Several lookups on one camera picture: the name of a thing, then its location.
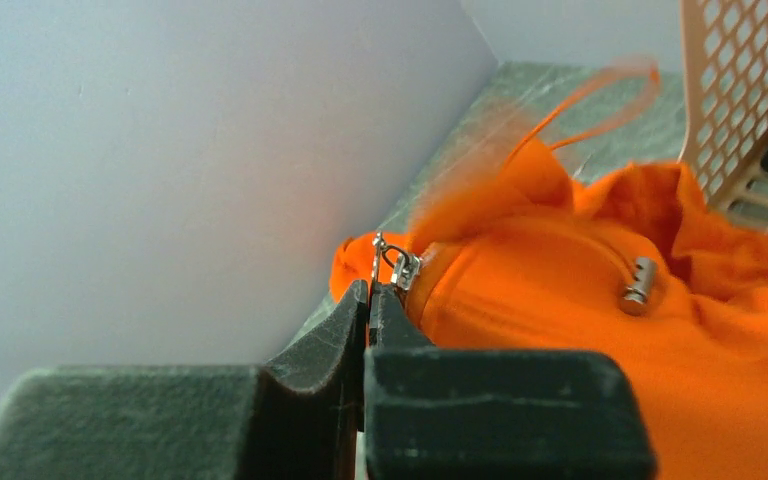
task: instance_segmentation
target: metal ring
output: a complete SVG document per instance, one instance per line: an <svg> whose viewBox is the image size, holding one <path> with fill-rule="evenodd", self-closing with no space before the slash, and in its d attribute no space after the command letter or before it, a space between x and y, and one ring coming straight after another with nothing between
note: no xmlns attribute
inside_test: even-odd
<svg viewBox="0 0 768 480"><path fill-rule="evenodd" d="M401 248L399 248L399 247L397 247L395 245L385 245L384 251L381 252L381 256L384 258L384 261L387 262L387 265L390 265L390 267L392 267L392 268L396 268L396 264L393 263L392 260L387 258L387 253L390 250L395 250L395 251L399 252L399 254L402 255L403 257L410 258L410 255L405 250L403 250L403 249L401 249Z"/></svg>

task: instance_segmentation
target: beige plastic basket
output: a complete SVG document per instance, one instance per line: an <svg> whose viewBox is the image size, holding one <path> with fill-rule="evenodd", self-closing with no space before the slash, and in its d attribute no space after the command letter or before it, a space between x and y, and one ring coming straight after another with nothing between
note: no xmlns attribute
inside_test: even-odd
<svg viewBox="0 0 768 480"><path fill-rule="evenodd" d="M687 134L681 159L712 208L768 230L768 0L681 0Z"/></svg>

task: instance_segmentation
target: white wall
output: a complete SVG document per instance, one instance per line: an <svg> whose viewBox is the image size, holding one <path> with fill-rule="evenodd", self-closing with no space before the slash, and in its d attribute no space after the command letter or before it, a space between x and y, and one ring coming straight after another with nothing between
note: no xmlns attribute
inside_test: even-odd
<svg viewBox="0 0 768 480"><path fill-rule="evenodd" d="M277 352L495 66L457 0L0 2L0 392Z"/></svg>
<svg viewBox="0 0 768 480"><path fill-rule="evenodd" d="M628 54L681 71L679 0L461 0L502 60L603 66Z"/></svg>

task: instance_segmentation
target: zipper tab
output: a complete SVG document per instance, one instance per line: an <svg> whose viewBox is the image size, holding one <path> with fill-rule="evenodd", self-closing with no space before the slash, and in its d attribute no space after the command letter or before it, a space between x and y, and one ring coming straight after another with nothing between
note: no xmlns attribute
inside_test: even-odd
<svg viewBox="0 0 768 480"><path fill-rule="evenodd" d="M400 295L404 295L413 286L414 280L419 276L419 270L422 267L422 260L419 256L414 255L402 248L395 245L390 245L384 240L384 235L378 232L375 235L375 239L372 241L375 246L375 258L372 262L372 281L378 281L378 266L380 261L384 260L387 265L393 267L393 275L390 276L390 284L396 287L396 292ZM398 252L396 261L393 262L387 256L391 250Z"/></svg>
<svg viewBox="0 0 768 480"><path fill-rule="evenodd" d="M649 294L655 283L658 264L649 257L637 257L635 264L637 271L634 273L634 282L623 292L620 298L620 309L629 315L639 317L648 309Z"/></svg>

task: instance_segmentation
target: orange fabric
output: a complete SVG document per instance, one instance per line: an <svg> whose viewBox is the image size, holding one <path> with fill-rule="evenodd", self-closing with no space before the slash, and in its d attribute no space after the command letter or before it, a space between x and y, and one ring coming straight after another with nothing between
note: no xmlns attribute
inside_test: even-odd
<svg viewBox="0 0 768 480"><path fill-rule="evenodd" d="M631 381L659 478L768 478L768 234L708 211L684 164L584 187L533 137L464 190L387 236L423 254L405 308L436 345L604 352ZM335 298L369 277L371 242L338 250ZM658 273L632 317L618 298L639 256Z"/></svg>

